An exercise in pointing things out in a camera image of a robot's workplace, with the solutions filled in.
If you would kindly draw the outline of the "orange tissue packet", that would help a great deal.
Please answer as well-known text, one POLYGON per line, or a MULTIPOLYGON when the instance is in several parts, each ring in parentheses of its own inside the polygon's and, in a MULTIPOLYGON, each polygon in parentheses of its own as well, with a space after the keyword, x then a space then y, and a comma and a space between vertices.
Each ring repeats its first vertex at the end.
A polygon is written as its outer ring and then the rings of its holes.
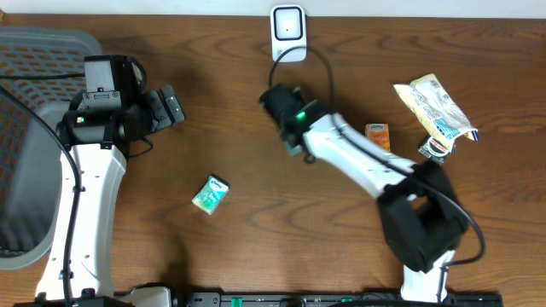
POLYGON ((388 124, 367 124, 364 128, 365 136, 377 146, 391 151, 388 124))

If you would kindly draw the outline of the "green Kleenex tissue packet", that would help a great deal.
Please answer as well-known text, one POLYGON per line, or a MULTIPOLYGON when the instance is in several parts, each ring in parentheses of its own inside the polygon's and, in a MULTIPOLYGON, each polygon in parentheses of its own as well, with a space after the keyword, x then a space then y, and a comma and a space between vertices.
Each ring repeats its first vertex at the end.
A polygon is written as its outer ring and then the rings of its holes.
POLYGON ((192 204, 208 215, 212 215, 229 190, 230 185, 224 179, 210 175, 206 184, 192 199, 192 204))

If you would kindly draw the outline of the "large yellow snack bag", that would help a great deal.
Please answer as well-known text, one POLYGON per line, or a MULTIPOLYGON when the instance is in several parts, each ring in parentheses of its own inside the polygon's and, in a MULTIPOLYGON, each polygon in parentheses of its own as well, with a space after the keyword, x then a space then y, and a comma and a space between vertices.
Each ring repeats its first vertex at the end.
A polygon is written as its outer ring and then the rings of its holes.
POLYGON ((393 88, 429 136, 440 142, 448 152, 453 150, 460 137, 465 136, 473 142, 479 140, 478 129, 470 123, 433 73, 408 84, 395 84, 393 88))

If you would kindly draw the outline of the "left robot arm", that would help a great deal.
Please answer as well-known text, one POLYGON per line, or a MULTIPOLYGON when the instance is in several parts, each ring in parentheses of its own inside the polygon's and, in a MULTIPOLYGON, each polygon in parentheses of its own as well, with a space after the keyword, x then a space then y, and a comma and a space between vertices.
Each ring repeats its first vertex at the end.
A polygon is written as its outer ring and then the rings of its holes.
POLYGON ((147 74, 128 55, 84 59, 86 86, 56 128, 61 192, 48 263, 32 306, 174 306, 169 286, 114 291, 111 242, 119 187, 132 142, 186 119, 174 89, 147 91, 147 74))

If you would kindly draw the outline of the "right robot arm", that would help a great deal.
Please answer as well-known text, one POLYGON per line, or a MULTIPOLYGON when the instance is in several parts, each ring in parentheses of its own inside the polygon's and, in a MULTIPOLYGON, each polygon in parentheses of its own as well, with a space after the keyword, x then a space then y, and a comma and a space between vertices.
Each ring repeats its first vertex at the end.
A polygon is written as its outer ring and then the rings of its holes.
POLYGON ((331 164, 376 201, 385 241, 404 266, 401 298, 443 303, 447 270, 469 226, 443 169, 387 152, 326 103, 305 102, 284 84, 258 102, 290 150, 331 164))

